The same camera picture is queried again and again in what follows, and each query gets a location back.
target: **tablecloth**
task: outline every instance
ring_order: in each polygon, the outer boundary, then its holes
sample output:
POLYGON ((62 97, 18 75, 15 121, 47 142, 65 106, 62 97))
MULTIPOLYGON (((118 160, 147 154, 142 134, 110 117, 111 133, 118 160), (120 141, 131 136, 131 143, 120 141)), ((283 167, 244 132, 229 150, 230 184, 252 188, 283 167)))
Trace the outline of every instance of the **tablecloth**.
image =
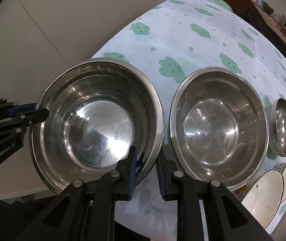
MULTIPOLYGON (((149 78, 164 108, 165 132, 176 89, 190 73, 203 67, 220 66, 240 74, 266 107, 279 97, 286 99, 284 56, 218 0, 165 1, 124 27, 93 58, 97 57, 129 62, 149 78)), ((167 135, 163 147, 175 159, 167 135)), ((278 162, 286 162, 286 158, 268 150, 258 175, 278 162)), ((285 209, 286 199, 266 228, 269 234, 285 209)), ((162 200, 155 168, 130 202, 116 203, 115 219, 152 239, 176 240, 177 202, 162 200)))

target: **screw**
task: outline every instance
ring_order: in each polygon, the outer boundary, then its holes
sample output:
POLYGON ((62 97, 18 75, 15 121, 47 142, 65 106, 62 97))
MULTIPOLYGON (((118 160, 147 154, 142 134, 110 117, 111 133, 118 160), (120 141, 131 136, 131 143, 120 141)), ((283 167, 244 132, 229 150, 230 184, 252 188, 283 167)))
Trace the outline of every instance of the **screw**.
POLYGON ((217 179, 213 179, 211 180, 211 184, 212 186, 219 187, 221 185, 221 182, 217 179))
POLYGON ((74 180, 73 181, 73 186, 78 188, 83 184, 83 182, 80 179, 74 180))
POLYGON ((181 178, 183 177, 184 173, 182 171, 176 170, 176 172, 174 172, 174 176, 181 178))
POLYGON ((113 178, 117 178, 119 175, 121 175, 121 173, 119 173, 118 170, 113 170, 110 172, 111 177, 113 178))

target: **small metal bowl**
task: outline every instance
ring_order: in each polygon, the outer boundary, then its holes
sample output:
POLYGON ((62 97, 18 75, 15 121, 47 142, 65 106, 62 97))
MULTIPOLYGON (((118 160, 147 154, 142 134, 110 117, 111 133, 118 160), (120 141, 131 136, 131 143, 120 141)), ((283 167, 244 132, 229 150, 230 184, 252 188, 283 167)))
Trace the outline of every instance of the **small metal bowl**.
POLYGON ((286 100, 277 99, 271 107, 267 108, 270 118, 269 147, 281 157, 286 157, 286 100))
POLYGON ((30 130, 30 150, 44 183, 58 194, 75 179, 97 180, 137 147, 137 186, 164 137, 160 99, 148 78, 115 59, 91 59, 58 77, 36 107, 48 119, 30 130))
POLYGON ((236 73, 220 67, 197 70, 175 93, 170 138, 186 173, 236 190, 254 177, 267 151, 263 103, 236 73))

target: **black pants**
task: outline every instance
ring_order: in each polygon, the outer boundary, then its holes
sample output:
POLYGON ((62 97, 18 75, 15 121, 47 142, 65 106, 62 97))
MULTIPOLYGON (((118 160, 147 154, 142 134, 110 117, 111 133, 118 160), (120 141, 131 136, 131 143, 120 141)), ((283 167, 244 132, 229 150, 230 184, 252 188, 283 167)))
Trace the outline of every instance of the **black pants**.
MULTIPOLYGON (((38 199, 30 203, 15 201, 7 204, 0 200, 0 241, 14 240, 35 216, 46 207, 55 196, 38 199)), ((149 241, 150 239, 129 230, 115 222, 115 241, 149 241)))

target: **stainless steel bowl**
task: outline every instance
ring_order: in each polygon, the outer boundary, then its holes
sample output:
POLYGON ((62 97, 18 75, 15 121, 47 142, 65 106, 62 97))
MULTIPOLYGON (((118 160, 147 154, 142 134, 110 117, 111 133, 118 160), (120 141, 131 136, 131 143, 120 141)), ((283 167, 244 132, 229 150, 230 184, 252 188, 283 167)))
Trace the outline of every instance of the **stainless steel bowl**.
POLYGON ((286 100, 277 99, 271 107, 267 108, 270 118, 270 149, 286 157, 286 100))
POLYGON ((170 138, 186 173, 236 190, 263 163, 269 142, 264 106, 236 73, 220 67, 197 70, 175 93, 170 138))
POLYGON ((38 174, 55 193, 74 179, 99 179, 137 147, 136 186, 152 169, 164 137, 160 99, 148 78, 115 59, 91 59, 58 77, 36 107, 48 119, 30 131, 38 174))

